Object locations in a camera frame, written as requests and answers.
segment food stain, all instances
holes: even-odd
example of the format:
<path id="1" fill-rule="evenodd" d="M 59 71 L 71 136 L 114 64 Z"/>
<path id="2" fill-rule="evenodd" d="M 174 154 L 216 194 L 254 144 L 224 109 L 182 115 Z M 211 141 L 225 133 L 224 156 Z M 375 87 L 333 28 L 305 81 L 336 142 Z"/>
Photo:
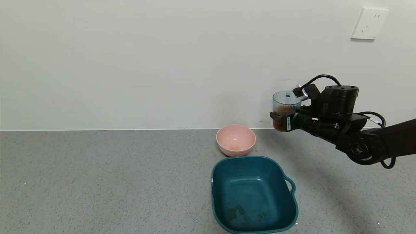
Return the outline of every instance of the food stain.
<path id="1" fill-rule="evenodd" d="M 232 145 L 232 146 L 230 146 L 229 150 L 238 151 L 238 150 L 240 150 L 240 147 L 238 145 Z"/>
<path id="2" fill-rule="evenodd" d="M 229 208 L 227 210 L 227 216 L 228 216 L 228 220 L 233 220 L 235 218 L 237 218 L 237 210 L 240 212 L 240 214 L 243 216 L 244 222 L 241 224 L 242 226 L 259 226 L 262 225 L 261 220 L 263 217 L 266 216 L 266 214 L 264 212 L 261 212 L 258 216 L 257 216 L 257 220 L 256 221 L 252 221 L 249 218 L 247 218 L 247 213 L 245 212 L 245 210 L 240 206 L 236 206 L 235 208 Z"/>

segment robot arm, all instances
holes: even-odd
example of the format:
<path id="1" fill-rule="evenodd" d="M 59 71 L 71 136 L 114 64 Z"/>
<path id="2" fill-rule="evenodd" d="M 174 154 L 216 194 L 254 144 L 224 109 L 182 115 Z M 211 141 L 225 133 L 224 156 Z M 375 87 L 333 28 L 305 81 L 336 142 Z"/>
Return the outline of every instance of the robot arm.
<path id="1" fill-rule="evenodd" d="M 337 85 L 326 86 L 320 93 L 312 82 L 321 77 L 330 78 Z M 291 126 L 284 132 L 304 130 L 334 144 L 336 149 L 361 165 L 380 162 L 383 167 L 390 169 L 396 157 L 416 154 L 416 119 L 385 127 L 384 118 L 375 112 L 353 113 L 358 87 L 341 85 L 335 77 L 319 75 L 293 92 L 302 100 L 311 99 L 311 105 L 302 106 L 288 116 L 271 112 L 270 117 L 274 121 L 282 123 L 282 126 Z M 379 116 L 382 124 L 367 114 Z M 368 119 L 378 123 L 381 128 L 363 131 Z M 391 158 L 390 165 L 383 162 L 388 158 Z"/>

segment clear plastic cup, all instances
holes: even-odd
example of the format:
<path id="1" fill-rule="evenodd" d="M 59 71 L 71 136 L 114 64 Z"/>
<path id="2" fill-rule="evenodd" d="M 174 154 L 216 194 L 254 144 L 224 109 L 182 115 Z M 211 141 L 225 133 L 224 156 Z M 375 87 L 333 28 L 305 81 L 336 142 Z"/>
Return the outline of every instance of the clear plastic cup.
<path id="1" fill-rule="evenodd" d="M 278 115 L 293 114 L 301 105 L 301 99 L 297 98 L 292 91 L 280 91 L 273 95 L 273 112 Z M 280 122 L 273 120 L 273 127 L 282 132 L 290 130 L 287 129 L 286 118 L 283 118 Z"/>

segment pink bowl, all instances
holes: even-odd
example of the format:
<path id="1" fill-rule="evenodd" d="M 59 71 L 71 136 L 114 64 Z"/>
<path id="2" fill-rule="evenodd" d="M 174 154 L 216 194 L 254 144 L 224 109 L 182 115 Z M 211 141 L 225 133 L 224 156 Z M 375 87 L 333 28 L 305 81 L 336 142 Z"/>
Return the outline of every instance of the pink bowl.
<path id="1" fill-rule="evenodd" d="M 246 126 L 232 124 L 217 132 L 217 143 L 220 150 L 227 156 L 247 155 L 256 143 L 256 135 Z"/>

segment label sticker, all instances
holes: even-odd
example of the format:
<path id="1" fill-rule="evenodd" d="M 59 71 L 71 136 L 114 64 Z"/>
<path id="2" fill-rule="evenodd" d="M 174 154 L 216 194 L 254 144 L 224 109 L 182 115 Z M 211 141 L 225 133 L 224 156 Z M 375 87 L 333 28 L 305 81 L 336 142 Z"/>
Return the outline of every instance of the label sticker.
<path id="1" fill-rule="evenodd" d="M 286 118 L 286 127 L 287 127 L 287 130 L 290 131 L 290 117 L 289 116 Z"/>

